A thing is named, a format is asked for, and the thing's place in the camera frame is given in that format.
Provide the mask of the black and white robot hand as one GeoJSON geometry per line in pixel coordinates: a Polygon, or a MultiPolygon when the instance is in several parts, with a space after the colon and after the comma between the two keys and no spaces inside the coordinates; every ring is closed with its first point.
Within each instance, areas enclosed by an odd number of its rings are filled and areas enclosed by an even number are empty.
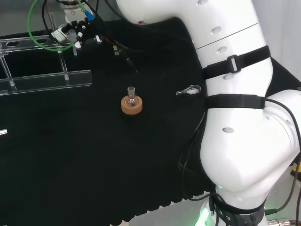
{"type": "Polygon", "coordinates": [[[101,43],[102,37],[96,28],[96,13],[86,0],[58,0],[65,13],[65,23],[50,33],[59,44],[74,44],[81,49],[86,42],[101,43]]]}

